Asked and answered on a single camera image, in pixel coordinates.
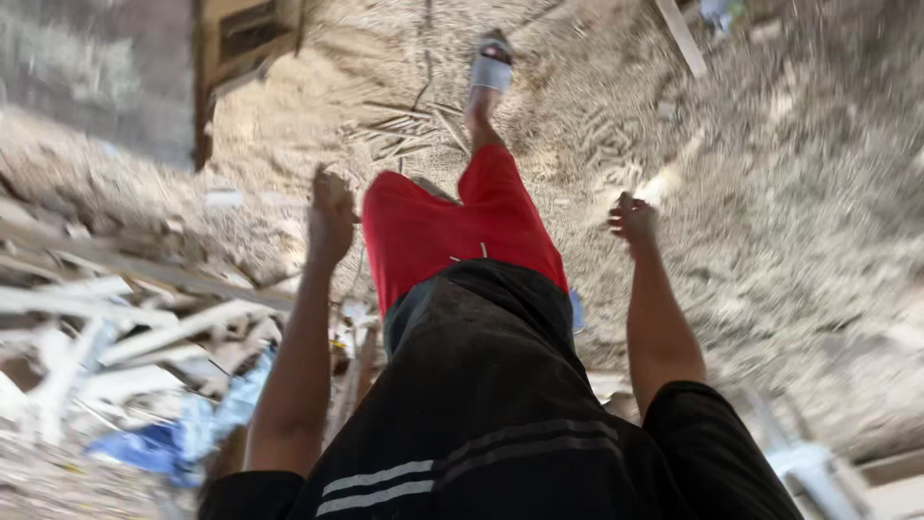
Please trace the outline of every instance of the hand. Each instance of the hand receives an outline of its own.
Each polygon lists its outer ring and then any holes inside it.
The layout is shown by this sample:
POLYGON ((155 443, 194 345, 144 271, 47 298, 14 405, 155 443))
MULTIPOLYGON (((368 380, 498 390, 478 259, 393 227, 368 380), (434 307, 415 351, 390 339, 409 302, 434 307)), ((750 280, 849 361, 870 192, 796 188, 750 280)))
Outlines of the hand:
POLYGON ((308 213, 309 266, 334 272, 353 243, 353 193, 342 188, 343 181, 318 171, 314 176, 314 202, 308 213))
POLYGON ((657 212, 645 201, 623 192, 619 206, 610 210, 609 223, 614 235, 629 242, 633 255, 639 249, 657 247, 657 212))

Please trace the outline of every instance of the person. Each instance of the person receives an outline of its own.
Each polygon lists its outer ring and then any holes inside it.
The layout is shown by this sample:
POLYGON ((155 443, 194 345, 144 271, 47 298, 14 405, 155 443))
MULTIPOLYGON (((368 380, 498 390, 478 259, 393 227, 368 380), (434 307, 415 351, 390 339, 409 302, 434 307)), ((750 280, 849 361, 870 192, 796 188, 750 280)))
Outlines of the person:
POLYGON ((241 473, 200 518, 800 518, 729 403, 705 384, 671 292, 656 214, 623 194, 627 320, 641 427, 603 410, 574 352, 560 254, 491 125, 506 43, 480 47, 461 204, 382 173, 362 226, 389 364, 322 453, 328 296, 356 218, 314 181, 310 252, 249 426, 241 473))

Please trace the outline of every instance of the red shorts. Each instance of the red shorts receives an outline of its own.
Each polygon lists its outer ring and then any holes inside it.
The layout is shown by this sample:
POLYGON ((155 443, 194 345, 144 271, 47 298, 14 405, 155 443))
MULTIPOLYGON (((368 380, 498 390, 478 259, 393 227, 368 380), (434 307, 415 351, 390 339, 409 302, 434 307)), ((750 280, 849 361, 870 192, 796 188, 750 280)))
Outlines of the red shorts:
POLYGON ((562 256, 503 146, 478 151, 458 192, 463 205, 433 197, 394 171, 380 173, 369 187, 362 230, 382 316, 402 294, 451 266, 452 257, 486 255, 527 267, 568 292, 562 256))

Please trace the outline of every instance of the dirt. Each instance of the dirt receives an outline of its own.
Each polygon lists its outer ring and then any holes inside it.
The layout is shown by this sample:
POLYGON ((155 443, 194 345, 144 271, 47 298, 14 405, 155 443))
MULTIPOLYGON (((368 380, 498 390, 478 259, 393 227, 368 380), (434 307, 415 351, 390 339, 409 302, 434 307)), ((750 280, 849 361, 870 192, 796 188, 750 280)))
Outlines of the dirt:
MULTIPOLYGON (((725 38, 691 25, 711 68, 700 80, 640 0, 342 0, 310 19, 298 57, 219 103, 214 158, 199 175, 15 110, 3 115, 16 131, 0 135, 0 169, 24 198, 63 199, 88 226, 109 219, 157 236, 180 217, 181 241, 143 253, 272 283, 304 257, 299 201, 319 164, 360 194, 378 169, 399 168, 371 162, 385 141, 348 139, 387 118, 361 104, 420 95, 418 108, 461 107, 473 43, 501 29, 516 72, 496 127, 587 307, 576 337, 585 364, 626 368, 632 267, 604 218, 631 190, 660 209, 665 263, 720 388, 785 392, 818 440, 855 461, 919 447, 920 2, 754 0, 725 38), (782 34, 748 38, 774 19, 782 34), (245 203, 209 207, 214 190, 245 203)), ((432 143, 400 168, 455 193, 466 158, 446 132, 432 143)), ((372 295, 359 237, 334 297, 351 288, 372 295)))

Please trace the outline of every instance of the black shirt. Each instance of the black shirt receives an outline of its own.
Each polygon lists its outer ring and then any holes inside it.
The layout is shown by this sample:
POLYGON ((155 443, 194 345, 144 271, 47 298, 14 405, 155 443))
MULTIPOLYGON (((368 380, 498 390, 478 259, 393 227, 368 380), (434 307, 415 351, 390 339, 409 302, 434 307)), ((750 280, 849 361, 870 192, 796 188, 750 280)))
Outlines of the black shirt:
POLYGON ((244 472, 200 518, 800 518, 732 407, 666 385, 636 427, 605 412, 566 294, 459 262, 389 309, 392 359, 307 479, 244 472))

